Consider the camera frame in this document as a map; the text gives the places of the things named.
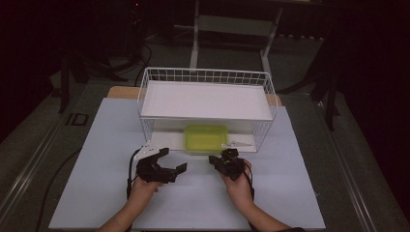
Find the table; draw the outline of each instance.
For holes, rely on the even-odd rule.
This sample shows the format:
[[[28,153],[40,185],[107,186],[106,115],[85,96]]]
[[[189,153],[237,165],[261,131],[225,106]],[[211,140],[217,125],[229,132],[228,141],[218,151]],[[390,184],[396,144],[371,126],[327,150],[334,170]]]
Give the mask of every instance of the table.
[[[136,116],[137,88],[114,87],[102,101],[53,219],[53,229],[95,229],[126,201],[131,153],[145,143]],[[304,228],[324,228],[323,218],[286,109],[277,119],[252,163],[255,202],[269,214]],[[207,157],[171,151],[163,167],[188,162],[176,183],[161,188],[133,224],[143,230],[249,230],[225,194]]]

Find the wire basket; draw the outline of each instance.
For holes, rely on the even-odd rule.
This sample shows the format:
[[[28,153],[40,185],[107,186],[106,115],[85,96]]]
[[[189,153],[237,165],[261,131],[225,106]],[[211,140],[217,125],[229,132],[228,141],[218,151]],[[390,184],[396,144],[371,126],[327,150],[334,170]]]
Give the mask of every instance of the wire basket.
[[[151,81],[166,81],[164,83],[204,83],[204,84],[218,84],[228,86],[259,86],[263,89],[266,97],[267,107],[269,107],[272,120],[268,121],[252,121],[252,120],[208,120],[207,118],[193,119],[193,118],[156,118],[145,117],[143,114],[144,103],[146,103],[147,90]],[[233,70],[210,70],[210,69],[173,69],[173,68],[147,68],[145,69],[140,91],[137,99],[137,112],[141,121],[145,139],[154,140],[153,132],[158,128],[169,128],[170,130],[183,132],[184,127],[190,124],[211,124],[224,125],[228,127],[229,131],[233,133],[248,130],[254,138],[252,149],[241,149],[241,152],[257,152],[262,145],[262,142],[268,132],[270,126],[275,120],[277,114],[278,99],[271,76],[267,72],[250,72],[250,71],[233,71]]]

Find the wrist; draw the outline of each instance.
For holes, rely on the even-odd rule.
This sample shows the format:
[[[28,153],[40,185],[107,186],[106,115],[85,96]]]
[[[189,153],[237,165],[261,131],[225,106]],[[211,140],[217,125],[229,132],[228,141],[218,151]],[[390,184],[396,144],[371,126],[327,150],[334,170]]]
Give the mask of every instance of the wrist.
[[[132,195],[124,205],[122,211],[136,218],[144,211],[150,200],[151,196],[149,194]]]
[[[244,214],[244,212],[250,212],[257,209],[257,206],[253,203],[252,200],[241,200],[235,205],[241,214]]]

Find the floor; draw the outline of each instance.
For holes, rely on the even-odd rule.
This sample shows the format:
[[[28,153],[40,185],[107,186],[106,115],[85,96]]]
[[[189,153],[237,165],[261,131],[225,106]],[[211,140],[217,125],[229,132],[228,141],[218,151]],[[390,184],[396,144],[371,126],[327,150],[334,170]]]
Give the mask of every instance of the floor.
[[[187,68],[190,35],[190,30],[181,31],[174,43],[165,43],[161,37],[152,35],[144,47],[144,57],[151,54],[149,64],[153,67]],[[198,68],[262,71],[258,49],[253,46],[240,48],[216,43],[212,35],[200,42]],[[275,88],[282,89],[301,80],[320,45],[321,41],[311,39],[275,39],[269,54]],[[120,63],[123,59],[112,61]],[[88,84],[71,79],[71,103],[65,113],[57,113],[60,100],[50,96],[0,145],[1,231],[33,230],[41,215],[40,231],[52,231],[47,227],[76,156],[56,175],[41,212],[52,176],[81,148],[110,87],[132,86],[140,69],[137,66],[120,72],[129,80],[121,83],[93,72]],[[51,79],[58,85],[59,73]],[[324,123],[322,102],[313,102],[308,97],[311,87],[280,97],[291,118],[325,219],[324,231],[410,231],[343,95],[337,94],[339,115],[334,118],[335,131],[331,132]],[[88,115],[89,119],[84,126],[77,126],[71,114]]]

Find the wire mesh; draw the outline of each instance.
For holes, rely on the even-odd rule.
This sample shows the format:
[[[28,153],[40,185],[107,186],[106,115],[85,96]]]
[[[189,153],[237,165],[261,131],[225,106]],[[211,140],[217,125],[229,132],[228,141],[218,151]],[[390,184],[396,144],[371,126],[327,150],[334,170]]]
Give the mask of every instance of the wire mesh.
[[[141,116],[148,85],[151,80],[178,81],[178,82],[204,82],[229,85],[262,86],[266,95],[272,118],[275,119],[278,100],[271,76],[267,72],[211,70],[211,69],[175,69],[175,68],[147,68],[145,69],[138,95],[137,111],[141,119],[145,139],[152,137],[155,120]],[[252,133],[255,139],[256,150],[262,142],[273,122],[253,122]]]

